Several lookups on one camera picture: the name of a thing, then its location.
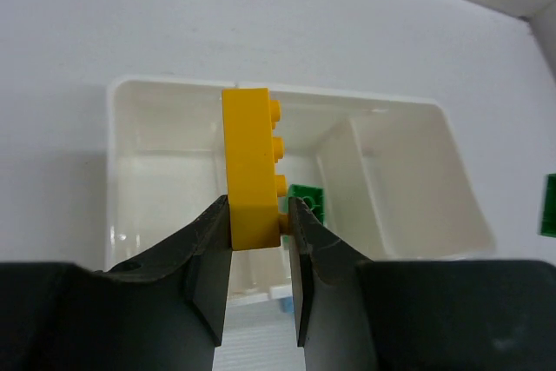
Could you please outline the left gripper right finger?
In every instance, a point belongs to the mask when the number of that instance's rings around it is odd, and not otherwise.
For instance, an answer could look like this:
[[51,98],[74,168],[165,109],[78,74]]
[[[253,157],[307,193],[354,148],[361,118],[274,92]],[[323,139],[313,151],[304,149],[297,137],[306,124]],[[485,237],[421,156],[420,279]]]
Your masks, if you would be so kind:
[[288,201],[297,343],[309,370],[552,370],[555,268],[378,262]]

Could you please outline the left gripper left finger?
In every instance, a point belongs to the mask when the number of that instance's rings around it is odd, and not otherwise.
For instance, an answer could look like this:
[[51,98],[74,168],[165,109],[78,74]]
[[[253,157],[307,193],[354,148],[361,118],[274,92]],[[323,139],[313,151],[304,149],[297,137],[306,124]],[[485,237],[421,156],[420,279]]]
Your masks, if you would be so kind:
[[231,267],[229,207],[107,271],[66,262],[1,266],[4,370],[209,370]]

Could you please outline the green lego brick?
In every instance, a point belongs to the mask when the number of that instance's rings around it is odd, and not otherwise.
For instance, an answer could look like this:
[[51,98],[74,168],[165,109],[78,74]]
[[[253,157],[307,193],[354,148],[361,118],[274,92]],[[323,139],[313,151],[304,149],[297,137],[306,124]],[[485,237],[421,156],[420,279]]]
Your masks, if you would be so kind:
[[290,197],[302,199],[317,220],[322,224],[325,223],[324,191],[322,188],[290,184],[281,206],[281,219],[285,221],[284,225],[287,225],[288,199]]

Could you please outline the yellow lego brick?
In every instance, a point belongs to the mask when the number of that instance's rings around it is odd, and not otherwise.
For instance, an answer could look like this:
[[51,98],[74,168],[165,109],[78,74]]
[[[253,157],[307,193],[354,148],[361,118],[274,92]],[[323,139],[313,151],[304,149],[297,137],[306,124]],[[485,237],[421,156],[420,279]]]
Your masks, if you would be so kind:
[[278,199],[288,191],[276,172],[285,156],[275,136],[281,104],[269,89],[225,89],[222,121],[231,243],[234,251],[275,248],[281,244],[285,215]]

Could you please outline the green lego plate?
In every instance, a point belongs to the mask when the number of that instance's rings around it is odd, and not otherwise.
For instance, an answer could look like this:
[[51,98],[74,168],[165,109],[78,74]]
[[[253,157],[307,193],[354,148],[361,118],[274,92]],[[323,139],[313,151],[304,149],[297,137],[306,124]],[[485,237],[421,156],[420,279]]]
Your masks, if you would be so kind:
[[556,174],[548,174],[545,180],[544,197],[539,225],[539,234],[556,237]]

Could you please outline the light blue lego piece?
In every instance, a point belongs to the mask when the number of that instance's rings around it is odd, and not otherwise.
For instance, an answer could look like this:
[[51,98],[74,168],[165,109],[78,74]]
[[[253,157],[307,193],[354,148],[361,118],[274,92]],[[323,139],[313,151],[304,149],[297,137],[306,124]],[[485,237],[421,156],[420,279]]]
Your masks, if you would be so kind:
[[279,302],[283,313],[292,315],[295,312],[294,300],[292,296],[281,298]]

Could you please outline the white three-compartment container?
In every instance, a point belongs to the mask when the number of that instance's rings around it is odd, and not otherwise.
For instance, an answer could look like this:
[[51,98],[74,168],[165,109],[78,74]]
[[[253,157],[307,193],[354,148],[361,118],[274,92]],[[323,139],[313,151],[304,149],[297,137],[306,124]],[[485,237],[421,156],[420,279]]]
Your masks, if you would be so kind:
[[[112,267],[192,222],[227,191],[225,82],[127,76],[108,104]],[[273,86],[277,172],[320,188],[326,226],[373,260],[490,255],[495,240],[441,107],[426,99]]]

